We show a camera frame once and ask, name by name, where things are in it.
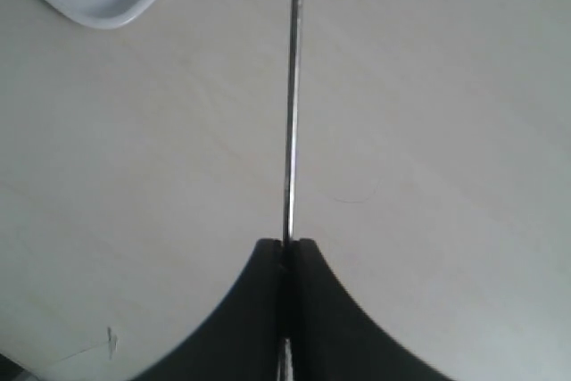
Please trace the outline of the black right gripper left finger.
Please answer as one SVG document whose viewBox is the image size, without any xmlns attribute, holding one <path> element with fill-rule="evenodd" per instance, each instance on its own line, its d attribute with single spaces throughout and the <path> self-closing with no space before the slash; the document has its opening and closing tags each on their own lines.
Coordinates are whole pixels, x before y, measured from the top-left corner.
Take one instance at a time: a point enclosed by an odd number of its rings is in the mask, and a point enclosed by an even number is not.
<svg viewBox="0 0 571 381">
<path fill-rule="evenodd" d="M 227 295 L 137 380 L 276 380 L 282 244 L 260 239 Z"/>
</svg>

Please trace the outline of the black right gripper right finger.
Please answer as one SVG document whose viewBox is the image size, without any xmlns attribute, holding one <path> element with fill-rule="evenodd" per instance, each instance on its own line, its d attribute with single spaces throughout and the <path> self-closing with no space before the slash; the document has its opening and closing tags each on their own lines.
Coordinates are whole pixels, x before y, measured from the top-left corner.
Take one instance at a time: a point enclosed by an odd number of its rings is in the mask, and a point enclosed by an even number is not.
<svg viewBox="0 0 571 381">
<path fill-rule="evenodd" d="M 289 246 L 289 334 L 295 380 L 447 380 L 355 302 L 317 243 Z"/>
</svg>

